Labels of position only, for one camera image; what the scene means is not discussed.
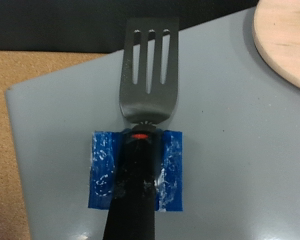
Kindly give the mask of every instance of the round wooden board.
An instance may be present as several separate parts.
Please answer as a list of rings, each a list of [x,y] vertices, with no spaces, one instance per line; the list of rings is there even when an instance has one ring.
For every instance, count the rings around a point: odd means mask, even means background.
[[[300,0],[260,0],[253,36],[265,62],[300,88]]]

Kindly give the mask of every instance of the spatula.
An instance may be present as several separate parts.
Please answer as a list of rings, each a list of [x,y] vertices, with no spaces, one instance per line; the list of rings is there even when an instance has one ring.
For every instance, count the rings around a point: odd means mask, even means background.
[[[136,125],[123,134],[104,240],[155,238],[155,168],[161,155],[161,131],[156,125],[170,117],[177,100],[178,25],[177,18],[130,19],[127,23],[120,107],[123,116]],[[148,58],[152,53],[149,34],[155,35],[153,59]],[[162,65],[165,34],[170,35],[166,66]],[[136,35],[141,35],[141,42],[134,76]],[[153,61],[152,69],[148,61]]]

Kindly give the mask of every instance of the gray table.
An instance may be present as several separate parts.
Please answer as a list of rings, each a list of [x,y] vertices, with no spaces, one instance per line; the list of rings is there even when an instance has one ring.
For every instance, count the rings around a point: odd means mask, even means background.
[[[162,127],[184,133],[184,212],[157,240],[300,240],[300,90],[252,39],[254,9],[180,32],[180,94]],[[102,239],[87,208],[91,134],[120,131],[122,52],[6,93],[33,240]]]

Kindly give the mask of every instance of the spatula handle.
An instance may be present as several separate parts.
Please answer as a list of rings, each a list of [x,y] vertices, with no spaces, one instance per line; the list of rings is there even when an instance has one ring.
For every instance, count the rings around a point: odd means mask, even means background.
[[[123,134],[103,240],[154,240],[156,164],[161,132]]]

